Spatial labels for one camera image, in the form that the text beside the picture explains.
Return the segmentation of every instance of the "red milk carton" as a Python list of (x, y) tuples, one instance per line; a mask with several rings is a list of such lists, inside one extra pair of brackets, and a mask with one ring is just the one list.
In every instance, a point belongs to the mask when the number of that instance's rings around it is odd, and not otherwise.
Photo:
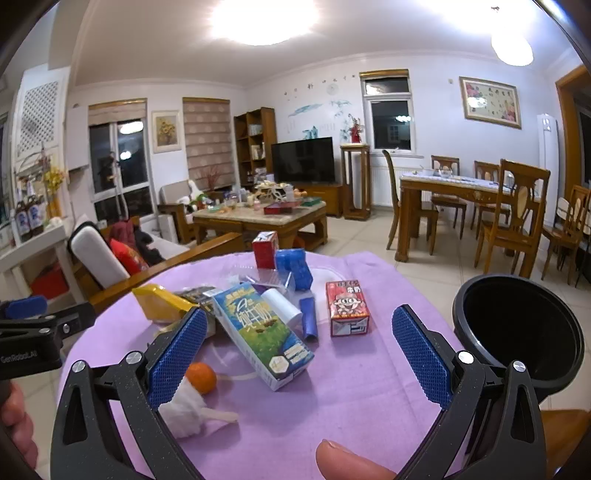
[(256, 266), (258, 268), (275, 267), (275, 253), (279, 248), (279, 237), (277, 232), (260, 232), (252, 241), (252, 250), (255, 253)]
[(360, 335), (369, 331), (369, 309), (357, 280), (326, 283), (330, 336)]

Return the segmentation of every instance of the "human hand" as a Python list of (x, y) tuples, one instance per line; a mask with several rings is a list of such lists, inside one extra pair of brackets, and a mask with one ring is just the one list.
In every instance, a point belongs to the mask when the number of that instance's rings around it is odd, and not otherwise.
[(33, 442), (33, 421), (25, 412), (25, 397), (21, 388), (11, 382), (11, 393), (0, 409), (2, 423), (9, 428), (14, 445), (25, 457), (29, 466), (37, 467), (37, 445)]
[(322, 440), (316, 448), (316, 464), (326, 480), (392, 480), (396, 476), (392, 470), (329, 440)]

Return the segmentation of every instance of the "roman blind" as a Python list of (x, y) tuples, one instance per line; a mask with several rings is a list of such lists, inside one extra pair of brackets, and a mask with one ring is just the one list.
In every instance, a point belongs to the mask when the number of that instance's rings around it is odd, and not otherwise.
[(183, 98), (189, 178), (204, 191), (235, 182), (230, 100)]
[(97, 103), (88, 107), (88, 126), (125, 122), (147, 118), (146, 99), (133, 98), (116, 102)]

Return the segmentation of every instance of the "purple tablecloth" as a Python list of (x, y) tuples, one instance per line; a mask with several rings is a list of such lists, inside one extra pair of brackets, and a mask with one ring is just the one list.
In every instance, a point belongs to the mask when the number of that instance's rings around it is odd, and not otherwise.
[[(460, 349), (435, 307), (393, 266), (368, 252), (342, 258), (308, 253), (307, 259), (315, 278), (320, 336), (307, 372), (272, 392), (225, 336), (207, 340), (197, 354), (222, 376), (216, 391), (206, 396), (207, 405), (240, 415), (238, 424), (210, 421), (200, 435), (180, 441), (208, 480), (320, 479), (314, 451), (322, 439), (398, 472), (440, 411), (425, 397), (391, 330), (392, 312), (408, 303), (429, 329)], [(181, 265), (152, 281), (169, 290), (223, 284), (222, 272), (253, 264), (252, 254), (232, 254)], [(324, 284), (344, 278), (361, 283), (372, 326), (368, 335), (333, 339)], [(155, 331), (132, 294), (120, 299), (72, 348), (60, 392), (76, 360), (92, 367), (118, 363), (131, 350), (144, 351)], [(149, 475), (122, 410), (115, 415), (135, 467)]]

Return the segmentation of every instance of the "wooden doorway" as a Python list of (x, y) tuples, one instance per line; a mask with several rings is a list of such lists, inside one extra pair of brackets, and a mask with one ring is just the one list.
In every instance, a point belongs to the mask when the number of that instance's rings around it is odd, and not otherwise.
[(591, 86), (591, 75), (584, 65), (566, 74), (558, 82), (558, 99), (564, 125), (565, 166), (564, 194), (568, 195), (574, 185), (581, 185), (581, 135), (579, 113), (574, 102), (577, 90)]

